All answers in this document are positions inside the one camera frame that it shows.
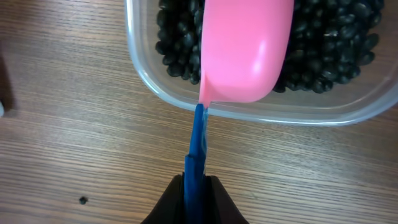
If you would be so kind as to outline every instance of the dark spot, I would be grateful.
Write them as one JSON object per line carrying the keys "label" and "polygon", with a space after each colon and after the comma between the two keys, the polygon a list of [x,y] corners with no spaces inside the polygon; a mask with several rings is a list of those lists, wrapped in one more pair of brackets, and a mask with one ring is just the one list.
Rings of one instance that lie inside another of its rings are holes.
{"label": "dark spot", "polygon": [[81,196],[81,198],[79,198],[79,202],[81,205],[85,205],[88,202],[88,198]]}

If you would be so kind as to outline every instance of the pink scoop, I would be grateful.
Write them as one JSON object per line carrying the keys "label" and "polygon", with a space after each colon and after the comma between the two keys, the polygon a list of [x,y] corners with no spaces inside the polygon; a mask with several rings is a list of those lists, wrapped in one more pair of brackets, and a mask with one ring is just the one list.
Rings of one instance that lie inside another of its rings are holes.
{"label": "pink scoop", "polygon": [[284,62],[294,0],[207,0],[199,103],[249,103],[270,93]]}

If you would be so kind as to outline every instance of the blue handle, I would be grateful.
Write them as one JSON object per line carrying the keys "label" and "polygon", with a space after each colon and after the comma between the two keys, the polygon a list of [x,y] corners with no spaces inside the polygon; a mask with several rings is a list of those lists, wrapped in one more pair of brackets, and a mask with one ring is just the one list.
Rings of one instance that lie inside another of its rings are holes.
{"label": "blue handle", "polygon": [[197,105],[189,153],[185,156],[184,209],[188,224],[202,224],[203,221],[207,117],[207,109],[202,104]]}

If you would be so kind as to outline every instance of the clear plastic container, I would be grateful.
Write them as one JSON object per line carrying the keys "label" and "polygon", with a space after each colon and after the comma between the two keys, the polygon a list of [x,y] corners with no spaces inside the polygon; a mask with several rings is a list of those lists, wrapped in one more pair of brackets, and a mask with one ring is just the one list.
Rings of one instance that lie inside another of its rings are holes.
{"label": "clear plastic container", "polygon": [[[144,83],[161,99],[194,110],[199,85],[167,75],[155,51],[159,0],[125,0],[129,51]],[[328,93],[304,91],[271,93],[255,103],[213,103],[209,114],[248,121],[309,126],[342,126],[371,118],[398,102],[397,0],[386,0],[382,22],[371,32],[381,37],[373,50],[375,61],[362,74]]]}

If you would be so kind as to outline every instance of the wooden table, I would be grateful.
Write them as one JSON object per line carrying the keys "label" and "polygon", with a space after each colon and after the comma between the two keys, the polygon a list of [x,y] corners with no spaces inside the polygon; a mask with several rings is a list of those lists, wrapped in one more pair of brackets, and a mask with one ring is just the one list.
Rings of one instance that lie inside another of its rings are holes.
{"label": "wooden table", "polygon": [[[140,223],[193,113],[138,77],[123,1],[2,0],[0,40],[0,223]],[[398,223],[397,109],[342,128],[211,117],[207,174],[251,223]]]}

